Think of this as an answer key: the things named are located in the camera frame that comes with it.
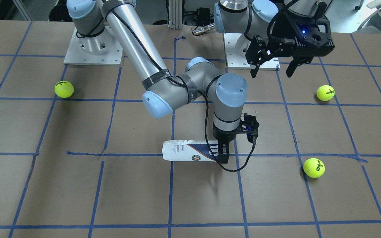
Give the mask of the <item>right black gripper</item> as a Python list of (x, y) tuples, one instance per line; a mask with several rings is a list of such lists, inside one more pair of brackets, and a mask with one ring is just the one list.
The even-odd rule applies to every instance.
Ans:
[(218, 141), (218, 162), (221, 164), (227, 164), (230, 157), (229, 145), (233, 141), (237, 134), (242, 134), (240, 128), (236, 128), (232, 131), (223, 131), (219, 128), (213, 128), (213, 136)]

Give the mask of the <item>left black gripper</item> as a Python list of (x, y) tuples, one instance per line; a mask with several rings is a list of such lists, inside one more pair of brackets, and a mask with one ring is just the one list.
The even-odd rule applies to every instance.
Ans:
[(274, 22), (271, 36), (282, 39), (282, 42), (270, 41), (269, 50), (261, 36), (254, 35), (246, 50), (245, 58), (250, 64), (252, 78), (256, 77), (263, 63), (274, 57), (292, 57), (286, 69), (287, 77), (292, 77), (298, 67), (310, 64), (313, 57), (328, 55), (335, 48), (330, 21), (325, 15), (305, 18), (284, 13)]

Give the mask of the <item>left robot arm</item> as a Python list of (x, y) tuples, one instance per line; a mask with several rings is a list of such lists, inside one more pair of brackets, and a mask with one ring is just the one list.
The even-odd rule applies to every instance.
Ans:
[(322, 0), (220, 0), (214, 22), (219, 33), (240, 33), (249, 42), (244, 57), (255, 77), (260, 66), (276, 57), (292, 57), (286, 74), (326, 56), (335, 48)]

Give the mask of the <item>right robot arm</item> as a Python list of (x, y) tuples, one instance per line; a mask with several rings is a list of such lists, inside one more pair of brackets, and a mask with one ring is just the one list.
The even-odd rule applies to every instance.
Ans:
[(99, 36), (108, 22), (117, 41), (142, 80), (142, 101), (156, 119), (173, 113), (200, 96), (214, 104), (213, 136), (217, 140), (218, 164), (229, 160), (229, 144), (237, 134), (253, 130), (241, 119), (248, 85), (240, 75), (221, 72), (202, 57), (193, 58), (186, 70), (173, 76), (143, 26), (131, 0), (68, 0), (68, 14), (78, 35)]

